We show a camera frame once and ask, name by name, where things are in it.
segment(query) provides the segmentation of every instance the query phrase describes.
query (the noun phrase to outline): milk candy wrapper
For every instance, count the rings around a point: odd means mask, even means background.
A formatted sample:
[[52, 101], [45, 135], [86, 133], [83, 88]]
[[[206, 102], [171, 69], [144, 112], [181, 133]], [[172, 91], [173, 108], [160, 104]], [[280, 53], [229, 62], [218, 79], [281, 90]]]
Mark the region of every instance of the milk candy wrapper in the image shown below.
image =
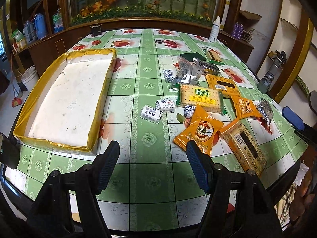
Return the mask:
[[159, 123], [161, 116], [162, 112], [160, 110], [149, 105], [145, 105], [141, 110], [141, 118], [154, 123]]
[[172, 99], [157, 100], [155, 107], [162, 112], [175, 112], [175, 103]]

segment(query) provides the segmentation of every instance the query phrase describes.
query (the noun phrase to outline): white spray bottle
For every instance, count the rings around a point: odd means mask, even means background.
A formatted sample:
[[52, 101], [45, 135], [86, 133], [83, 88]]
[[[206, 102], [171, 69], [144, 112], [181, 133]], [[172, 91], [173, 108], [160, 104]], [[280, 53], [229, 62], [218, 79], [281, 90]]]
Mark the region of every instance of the white spray bottle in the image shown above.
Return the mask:
[[216, 43], [217, 41], [217, 37], [219, 34], [219, 30], [220, 30], [220, 16], [217, 17], [217, 19], [214, 21], [213, 25], [212, 25], [212, 30], [210, 32], [210, 36], [209, 36], [209, 41]]

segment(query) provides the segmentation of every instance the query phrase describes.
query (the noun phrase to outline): white bucket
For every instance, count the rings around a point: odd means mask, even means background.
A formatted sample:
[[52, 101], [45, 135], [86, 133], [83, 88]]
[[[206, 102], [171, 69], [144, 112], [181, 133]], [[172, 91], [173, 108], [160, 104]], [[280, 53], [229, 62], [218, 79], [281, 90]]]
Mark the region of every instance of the white bucket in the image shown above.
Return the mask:
[[37, 74], [37, 70], [35, 69], [34, 65], [28, 68], [21, 77], [22, 83], [26, 86], [26, 88], [30, 92], [34, 88], [38, 80], [39, 80], [39, 76]]

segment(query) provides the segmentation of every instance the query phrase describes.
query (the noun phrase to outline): table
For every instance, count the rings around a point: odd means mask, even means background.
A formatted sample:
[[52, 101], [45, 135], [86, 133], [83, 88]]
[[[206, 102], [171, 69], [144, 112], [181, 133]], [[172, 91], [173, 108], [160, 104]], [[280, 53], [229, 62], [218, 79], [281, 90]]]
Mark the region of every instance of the table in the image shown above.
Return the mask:
[[[199, 52], [209, 47], [217, 51], [226, 64], [219, 67], [221, 75], [234, 76], [242, 96], [258, 101], [270, 101], [274, 118], [268, 133], [257, 119], [243, 119], [256, 138], [267, 159], [261, 175], [265, 187], [289, 169], [306, 150], [307, 144], [294, 134], [294, 129], [281, 115], [281, 107], [261, 94], [257, 80], [248, 67], [225, 45], [217, 41], [175, 31], [156, 29], [124, 29], [88, 35], [72, 50], [115, 47], [120, 60], [110, 84], [102, 135], [98, 153], [104, 152], [111, 140], [120, 144], [120, 157], [109, 185], [99, 196], [98, 203], [108, 228], [125, 231], [167, 230], [200, 222], [208, 195], [199, 189], [185, 152], [172, 140], [185, 129], [176, 119], [183, 114], [163, 113], [159, 124], [140, 118], [144, 105], [155, 106], [156, 100], [176, 99], [163, 76], [165, 69], [177, 73], [177, 55]], [[201, 86], [208, 86], [200, 78]], [[212, 115], [228, 124], [235, 119], [229, 99], [224, 99], [227, 115]], [[95, 157], [42, 151], [21, 145], [20, 162], [16, 170], [7, 168], [6, 178], [30, 199], [35, 200], [47, 174], [58, 169], [61, 173], [76, 171]], [[212, 149], [212, 159], [232, 171], [242, 171], [236, 157], [221, 138]], [[235, 204], [235, 191], [230, 203]], [[78, 216], [76, 196], [71, 192], [73, 217]]]

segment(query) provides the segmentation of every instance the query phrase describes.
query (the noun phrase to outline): orange snack wrapper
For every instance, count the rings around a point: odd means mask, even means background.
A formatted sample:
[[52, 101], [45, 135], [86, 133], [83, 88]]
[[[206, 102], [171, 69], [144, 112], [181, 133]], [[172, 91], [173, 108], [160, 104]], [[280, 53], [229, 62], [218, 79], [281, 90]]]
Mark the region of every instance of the orange snack wrapper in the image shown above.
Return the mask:
[[196, 106], [191, 124], [177, 135], [173, 142], [186, 151], [186, 144], [194, 140], [202, 153], [211, 156], [214, 136], [223, 127], [223, 123], [210, 116], [200, 105]]
[[238, 119], [243, 119], [251, 116], [259, 118], [262, 117], [258, 109], [256, 109], [256, 106], [253, 104], [252, 100], [238, 96], [232, 96], [231, 99], [236, 109], [236, 115]]

